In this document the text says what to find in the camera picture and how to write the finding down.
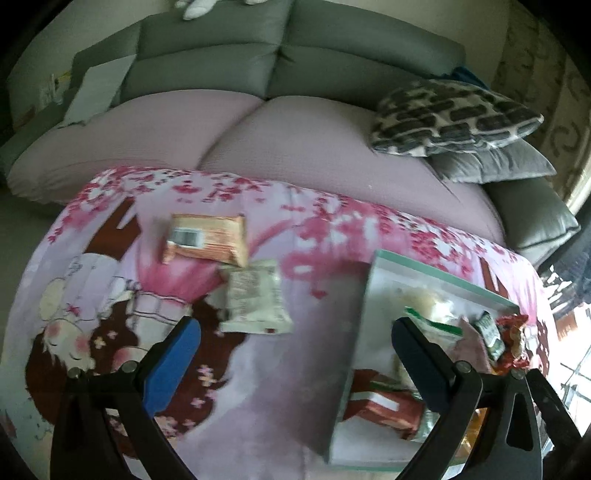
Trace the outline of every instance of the floor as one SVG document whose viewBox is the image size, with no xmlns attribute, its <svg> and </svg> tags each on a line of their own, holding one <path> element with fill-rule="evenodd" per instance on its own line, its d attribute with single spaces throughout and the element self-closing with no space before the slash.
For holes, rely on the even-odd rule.
<svg viewBox="0 0 591 480">
<path fill-rule="evenodd" d="M 0 353 L 12 299 L 35 247 L 49 230 L 61 208 L 14 197 L 0 187 Z"/>
</svg>

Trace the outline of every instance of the blanket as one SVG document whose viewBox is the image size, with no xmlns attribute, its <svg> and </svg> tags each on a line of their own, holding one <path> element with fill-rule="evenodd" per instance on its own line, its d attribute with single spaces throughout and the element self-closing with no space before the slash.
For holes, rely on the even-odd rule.
<svg viewBox="0 0 591 480">
<path fill-rule="evenodd" d="M 213 261 L 160 262 L 172 213 L 245 215 L 252 260 L 276 259 L 288 335 L 218 329 Z M 202 344 L 155 421 L 200 480 L 309 478 L 323 470 L 369 264 L 386 249 L 488 288 L 529 315 L 527 351 L 546 375 L 557 342 L 535 269 L 488 240 L 342 195 L 234 174 L 119 167 L 63 210 L 22 276 L 0 363 L 0 419 L 38 478 L 66 372 L 140 360 L 186 314 Z M 109 411 L 132 472 L 141 464 Z"/>
</svg>

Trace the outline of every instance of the throw pillow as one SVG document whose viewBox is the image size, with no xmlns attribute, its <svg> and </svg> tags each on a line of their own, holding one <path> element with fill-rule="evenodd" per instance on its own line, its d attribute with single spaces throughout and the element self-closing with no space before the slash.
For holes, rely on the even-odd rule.
<svg viewBox="0 0 591 480">
<path fill-rule="evenodd" d="M 474 153 L 446 152 L 428 161 L 440 179 L 457 183 L 534 179 L 556 175 L 548 159 L 523 139 Z"/>
<path fill-rule="evenodd" d="M 419 80 L 378 105 L 375 150 L 428 157 L 509 145 L 535 131 L 544 117 L 495 92 L 454 80 Z"/>
<path fill-rule="evenodd" d="M 135 56 L 121 57 L 89 68 L 59 127 L 86 124 L 95 115 L 105 113 L 125 80 Z"/>
</svg>

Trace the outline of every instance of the orange snack package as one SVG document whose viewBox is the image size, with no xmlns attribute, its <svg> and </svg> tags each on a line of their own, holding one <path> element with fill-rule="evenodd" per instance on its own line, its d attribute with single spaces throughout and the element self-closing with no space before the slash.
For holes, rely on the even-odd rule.
<svg viewBox="0 0 591 480">
<path fill-rule="evenodd" d="M 497 373 L 505 374 L 513 368 L 529 368 L 530 360 L 525 351 L 524 332 L 527 321 L 527 315 L 507 315 L 496 320 L 501 338 L 507 347 L 495 367 Z"/>
<path fill-rule="evenodd" d="M 408 391 L 384 391 L 372 380 L 385 379 L 375 370 L 355 370 L 351 394 L 343 421 L 358 416 L 401 432 L 402 438 L 416 434 L 425 410 L 425 404 Z"/>
<path fill-rule="evenodd" d="M 175 255 L 246 267 L 245 218 L 174 214 L 165 240 L 162 263 Z"/>
</svg>

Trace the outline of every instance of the wall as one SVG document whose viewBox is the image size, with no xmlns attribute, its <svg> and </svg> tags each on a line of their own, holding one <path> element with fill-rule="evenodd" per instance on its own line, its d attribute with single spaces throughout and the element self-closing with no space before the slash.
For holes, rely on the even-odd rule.
<svg viewBox="0 0 591 480">
<path fill-rule="evenodd" d="M 12 118 L 38 105 L 39 86 L 70 69 L 74 55 L 148 15 L 170 0 L 73 0 L 37 35 L 8 78 Z"/>
<path fill-rule="evenodd" d="M 501 60 L 509 0 L 329 0 L 399 18 L 466 48 L 466 65 L 486 83 Z"/>
<path fill-rule="evenodd" d="M 466 47 L 467 66 L 490 83 L 501 59 L 508 0 L 329 0 L 399 18 Z M 73 0 L 27 47 L 8 90 L 12 117 L 38 104 L 39 86 L 68 70 L 74 55 L 148 15 L 171 0 Z"/>
</svg>

